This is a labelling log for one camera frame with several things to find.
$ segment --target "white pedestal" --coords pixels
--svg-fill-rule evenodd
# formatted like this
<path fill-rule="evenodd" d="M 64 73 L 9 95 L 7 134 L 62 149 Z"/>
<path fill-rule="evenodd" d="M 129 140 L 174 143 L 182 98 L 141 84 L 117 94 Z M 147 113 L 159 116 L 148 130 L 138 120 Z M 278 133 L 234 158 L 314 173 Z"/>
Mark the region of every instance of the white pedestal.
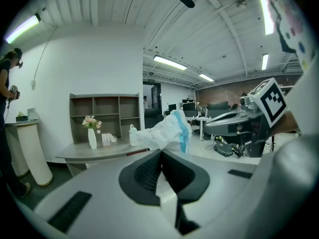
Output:
<path fill-rule="evenodd" d="M 44 158 L 36 124 L 19 125 L 17 133 L 23 155 L 35 181 L 40 186 L 48 185 L 53 175 Z"/>
<path fill-rule="evenodd" d="M 26 175 L 29 167 L 25 161 L 15 126 L 5 128 L 6 139 L 12 156 L 12 166 L 17 177 Z"/>

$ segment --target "white bottle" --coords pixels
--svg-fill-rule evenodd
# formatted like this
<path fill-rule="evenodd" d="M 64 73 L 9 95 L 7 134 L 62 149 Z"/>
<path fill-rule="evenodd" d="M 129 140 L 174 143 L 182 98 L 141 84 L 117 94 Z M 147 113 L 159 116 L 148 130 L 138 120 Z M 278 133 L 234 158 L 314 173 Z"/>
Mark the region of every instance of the white bottle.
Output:
<path fill-rule="evenodd" d="M 135 134 L 137 131 L 138 130 L 133 125 L 130 125 L 130 131 L 129 131 L 130 132 L 130 145 L 132 147 L 139 145 L 139 142 L 137 140 L 137 136 Z"/>

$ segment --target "ceiling light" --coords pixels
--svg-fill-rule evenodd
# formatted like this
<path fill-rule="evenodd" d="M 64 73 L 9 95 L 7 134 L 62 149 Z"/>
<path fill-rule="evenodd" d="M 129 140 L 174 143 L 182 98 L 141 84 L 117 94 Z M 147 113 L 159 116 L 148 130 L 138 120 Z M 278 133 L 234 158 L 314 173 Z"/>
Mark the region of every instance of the ceiling light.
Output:
<path fill-rule="evenodd" d="M 157 61 L 157 62 L 160 62 L 160 63 L 164 63 L 164 64 L 167 64 L 167 65 L 170 65 L 170 66 L 173 66 L 173 67 L 176 67 L 178 69 L 182 69 L 182 70 L 185 70 L 187 68 L 186 66 L 183 66 L 181 64 L 175 63 L 175 62 L 173 62 L 171 60 L 168 60 L 166 58 L 163 58 L 163 57 L 160 57 L 160 56 L 157 56 L 157 55 L 155 55 L 153 60 Z"/>
<path fill-rule="evenodd" d="M 274 32 L 274 22 L 268 10 L 268 0 L 260 0 L 260 3 L 264 14 L 265 34 L 272 34 Z"/>
<path fill-rule="evenodd" d="M 24 23 L 18 26 L 5 40 L 8 43 L 12 43 L 19 35 L 27 31 L 29 28 L 40 22 L 41 18 L 39 14 L 33 15 L 31 18 L 27 19 Z"/>
<path fill-rule="evenodd" d="M 263 64 L 261 66 L 261 70 L 265 70 L 267 67 L 267 62 L 268 62 L 268 54 L 263 55 Z"/>
<path fill-rule="evenodd" d="M 208 81 L 210 81 L 210 82 L 213 82 L 213 81 L 214 81 L 213 79 L 210 79 L 209 77 L 207 77 L 207 76 L 204 75 L 204 74 L 200 74 L 199 76 L 200 76 L 200 77 L 203 77 L 204 79 L 206 79 L 206 80 L 208 80 Z"/>

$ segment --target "woman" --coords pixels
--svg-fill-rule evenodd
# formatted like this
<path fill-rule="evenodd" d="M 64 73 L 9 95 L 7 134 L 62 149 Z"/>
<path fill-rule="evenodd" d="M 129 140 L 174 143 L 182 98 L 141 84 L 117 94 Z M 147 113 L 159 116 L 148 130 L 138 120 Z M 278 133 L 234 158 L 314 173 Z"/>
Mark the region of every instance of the woman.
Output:
<path fill-rule="evenodd" d="M 13 93 L 8 90 L 9 72 L 15 66 L 22 66 L 22 63 L 20 63 L 21 58 L 22 51 L 16 48 L 0 59 L 0 170 L 5 182 L 17 197 L 25 197 L 30 192 L 31 186 L 28 182 L 22 184 L 19 181 L 11 165 L 12 158 L 4 129 L 4 112 L 7 99 L 17 99 L 17 92 Z"/>

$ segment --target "white vase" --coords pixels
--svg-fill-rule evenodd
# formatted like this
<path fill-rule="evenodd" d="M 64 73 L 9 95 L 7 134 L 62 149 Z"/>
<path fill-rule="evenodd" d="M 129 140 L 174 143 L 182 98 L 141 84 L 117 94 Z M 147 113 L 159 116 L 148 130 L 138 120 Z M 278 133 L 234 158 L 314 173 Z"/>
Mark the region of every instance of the white vase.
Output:
<path fill-rule="evenodd" d="M 89 137 L 89 143 L 90 143 L 91 149 L 96 149 L 97 148 L 96 136 L 95 136 L 93 128 L 89 128 L 88 137 Z"/>

